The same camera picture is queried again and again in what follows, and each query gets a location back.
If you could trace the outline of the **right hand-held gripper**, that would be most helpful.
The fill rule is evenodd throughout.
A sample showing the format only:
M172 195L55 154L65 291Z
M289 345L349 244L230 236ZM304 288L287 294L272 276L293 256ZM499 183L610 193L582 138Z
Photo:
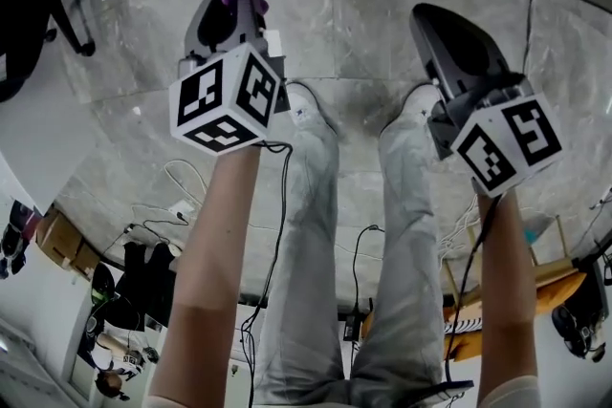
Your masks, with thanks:
M564 143L550 104L524 75L508 73L490 35L427 3L413 8L410 29L441 94L427 120L438 157L460 159L479 193L497 197L560 159Z

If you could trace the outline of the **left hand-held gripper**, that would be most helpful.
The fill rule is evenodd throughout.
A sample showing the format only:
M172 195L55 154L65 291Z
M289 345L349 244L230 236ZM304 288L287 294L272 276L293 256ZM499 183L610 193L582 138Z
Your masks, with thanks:
M236 25L238 45L216 53ZM202 1L168 89L173 138L215 157L267 138L273 116L290 104L279 33L264 30L261 0L237 0L237 18L235 6Z

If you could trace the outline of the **person's left forearm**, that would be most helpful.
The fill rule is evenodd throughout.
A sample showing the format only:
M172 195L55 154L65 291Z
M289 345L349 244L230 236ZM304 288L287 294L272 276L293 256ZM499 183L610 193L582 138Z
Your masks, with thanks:
M173 304L145 408L223 408L260 150L217 159L180 257Z

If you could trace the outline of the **person's right forearm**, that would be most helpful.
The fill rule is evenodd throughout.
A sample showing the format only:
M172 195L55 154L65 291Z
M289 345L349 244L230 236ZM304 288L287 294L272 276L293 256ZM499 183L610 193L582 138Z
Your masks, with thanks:
M482 245L480 400L503 383L537 374L536 279L515 192L498 204L478 197L480 217L493 208Z

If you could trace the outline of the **person's right white shoe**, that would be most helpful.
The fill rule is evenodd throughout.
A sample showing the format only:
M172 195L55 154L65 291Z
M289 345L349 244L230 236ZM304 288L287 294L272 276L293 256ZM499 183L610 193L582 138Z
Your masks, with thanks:
M433 84L417 86L407 95L399 114L392 118L384 129L396 123L424 127L432 109L440 99L440 93Z

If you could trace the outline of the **person's white shoe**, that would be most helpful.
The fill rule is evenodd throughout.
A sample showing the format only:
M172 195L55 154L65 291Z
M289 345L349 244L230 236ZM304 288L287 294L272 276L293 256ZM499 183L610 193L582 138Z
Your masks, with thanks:
M424 127L432 109L440 99L440 93L433 84L417 86L407 95L399 114L392 118L384 129L396 123Z
M321 108L316 94L306 84L293 81L286 85L290 104L290 117L300 131L315 131L326 128L334 135L337 130L325 111Z

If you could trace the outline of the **person's left white shoe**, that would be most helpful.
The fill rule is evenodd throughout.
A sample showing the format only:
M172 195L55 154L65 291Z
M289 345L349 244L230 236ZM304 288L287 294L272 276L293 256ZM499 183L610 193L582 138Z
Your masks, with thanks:
M321 108L316 94L306 84L293 81L286 85L290 104L290 117L300 131L315 131L326 128L334 135L337 130L325 111Z

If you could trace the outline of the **person's right leg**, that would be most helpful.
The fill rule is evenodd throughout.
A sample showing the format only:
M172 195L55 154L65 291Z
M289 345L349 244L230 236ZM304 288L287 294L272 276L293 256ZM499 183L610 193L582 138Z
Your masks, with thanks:
M360 408L391 408L442 380L444 320L424 123L401 115L379 139L384 248L374 319L350 379Z

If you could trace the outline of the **person's leg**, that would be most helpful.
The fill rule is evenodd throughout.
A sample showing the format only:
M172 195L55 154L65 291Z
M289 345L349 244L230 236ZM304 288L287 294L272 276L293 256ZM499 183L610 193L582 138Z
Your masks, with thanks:
M424 123L401 115L379 139L384 248L374 319L350 379L360 408L391 408L442 380L444 320Z
M344 380L335 241L339 146L323 119L299 123L287 217L260 334L254 405L314 405Z

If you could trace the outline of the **black office chair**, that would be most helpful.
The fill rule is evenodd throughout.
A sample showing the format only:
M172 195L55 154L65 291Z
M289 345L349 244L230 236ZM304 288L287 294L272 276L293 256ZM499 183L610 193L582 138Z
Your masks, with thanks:
M0 0L0 103L22 89L43 45L55 41L59 32L76 54L95 53L94 41L78 40L61 0Z

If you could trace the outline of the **white bathtub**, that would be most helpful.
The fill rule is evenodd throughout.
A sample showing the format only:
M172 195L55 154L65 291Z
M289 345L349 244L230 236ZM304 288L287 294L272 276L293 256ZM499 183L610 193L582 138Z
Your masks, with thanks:
M45 213L94 146L90 112L69 84L30 79L0 103L0 191Z

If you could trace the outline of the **person's left leg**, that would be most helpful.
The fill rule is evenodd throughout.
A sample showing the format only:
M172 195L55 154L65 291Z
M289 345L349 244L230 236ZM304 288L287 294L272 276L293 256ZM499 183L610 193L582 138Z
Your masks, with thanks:
M260 334L254 405L314 405L344 380L335 241L339 146L323 119L299 123L287 217Z

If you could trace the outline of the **cardboard box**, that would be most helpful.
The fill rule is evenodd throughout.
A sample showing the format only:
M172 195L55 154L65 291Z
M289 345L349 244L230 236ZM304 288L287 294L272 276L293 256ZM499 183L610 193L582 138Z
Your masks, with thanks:
M38 223L35 240L49 259L67 268L77 257L82 235L62 212L52 207Z
M70 266L74 272L91 281L99 262L98 252L89 243L82 241Z

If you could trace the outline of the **person's white shirt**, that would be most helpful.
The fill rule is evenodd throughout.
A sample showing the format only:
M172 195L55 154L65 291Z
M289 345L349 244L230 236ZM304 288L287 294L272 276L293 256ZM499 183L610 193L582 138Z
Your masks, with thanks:
M163 397L147 397L142 408L187 408ZM305 406L257 406L253 408L356 408L336 402L324 402ZM477 408L542 408L541 395L536 376L520 376L492 390Z

